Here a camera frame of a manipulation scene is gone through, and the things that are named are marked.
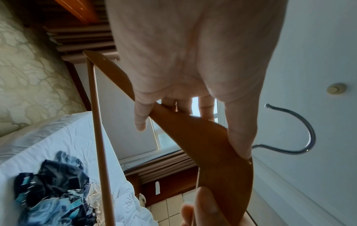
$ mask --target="white comforter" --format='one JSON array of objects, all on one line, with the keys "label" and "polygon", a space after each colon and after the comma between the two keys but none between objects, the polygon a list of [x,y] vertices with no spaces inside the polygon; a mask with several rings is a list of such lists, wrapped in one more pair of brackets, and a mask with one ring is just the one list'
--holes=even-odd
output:
[{"label": "white comforter", "polygon": [[[117,226],[157,226],[151,213],[140,207],[133,186],[125,179],[110,141],[104,145]],[[38,172],[45,159],[58,151],[79,158],[88,169],[90,182],[99,183],[91,112],[67,115],[0,138],[0,225],[15,226],[22,207],[14,201],[13,182],[21,172]]]}]

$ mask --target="patterned wallpaper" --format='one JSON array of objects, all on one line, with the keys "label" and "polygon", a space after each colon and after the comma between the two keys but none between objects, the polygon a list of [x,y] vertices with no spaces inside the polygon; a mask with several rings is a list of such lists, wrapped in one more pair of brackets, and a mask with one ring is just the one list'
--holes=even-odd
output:
[{"label": "patterned wallpaper", "polygon": [[85,110],[48,37],[24,28],[0,0],[0,137]]}]

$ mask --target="tile floor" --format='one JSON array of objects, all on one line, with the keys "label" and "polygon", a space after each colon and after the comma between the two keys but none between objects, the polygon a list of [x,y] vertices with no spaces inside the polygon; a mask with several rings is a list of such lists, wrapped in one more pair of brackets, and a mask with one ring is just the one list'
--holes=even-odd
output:
[{"label": "tile floor", "polygon": [[159,203],[148,206],[154,220],[157,220],[159,226],[180,226],[182,217],[180,214],[183,202],[194,202],[196,190],[176,195]]}]

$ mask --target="metal hanger hook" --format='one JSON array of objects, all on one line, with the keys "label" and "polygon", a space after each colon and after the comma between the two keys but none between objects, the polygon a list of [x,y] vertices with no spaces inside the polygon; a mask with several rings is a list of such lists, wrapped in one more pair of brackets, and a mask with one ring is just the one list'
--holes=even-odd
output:
[{"label": "metal hanger hook", "polygon": [[309,142],[303,149],[297,150],[297,151],[290,151],[290,150],[280,149],[280,148],[272,147],[272,146],[265,145],[265,144],[255,144],[255,145],[252,146],[252,149],[255,149],[255,148],[258,148],[258,147],[262,147],[262,148],[269,149],[269,150],[272,150],[272,151],[275,151],[275,152],[279,152],[279,153],[283,153],[283,154],[300,155],[300,154],[304,154],[304,153],[308,152],[309,150],[311,150],[314,147],[314,145],[316,143],[316,134],[315,134],[314,129],[312,128],[312,125],[304,117],[302,117],[298,113],[293,112],[291,110],[274,107],[274,106],[271,106],[270,104],[265,104],[264,107],[271,108],[271,109],[276,110],[276,111],[286,112],[288,114],[291,114],[292,116],[295,116],[300,121],[302,121],[302,123],[308,129]]}]

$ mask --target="window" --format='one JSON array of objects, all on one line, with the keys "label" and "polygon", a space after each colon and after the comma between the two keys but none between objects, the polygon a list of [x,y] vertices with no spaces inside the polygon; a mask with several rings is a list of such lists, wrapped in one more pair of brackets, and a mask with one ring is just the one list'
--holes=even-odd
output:
[{"label": "window", "polygon": [[[215,122],[219,123],[219,124],[223,124],[224,123],[224,114],[223,114],[223,118],[221,119],[221,117],[220,117],[221,114],[218,114],[217,100],[215,100],[215,107],[214,107],[213,113],[214,113],[214,117],[215,117]],[[198,108],[198,98],[197,97],[192,98],[192,115],[199,116],[199,117],[201,116],[199,108]],[[152,122],[152,127],[154,129],[158,149],[165,150],[165,149],[174,149],[176,147],[178,150],[179,147],[176,144],[176,142],[173,141],[173,139],[171,139],[170,136],[167,135],[164,132],[164,130],[162,130],[160,128],[160,126],[158,124],[156,124],[153,120],[151,120],[151,122]]]}]

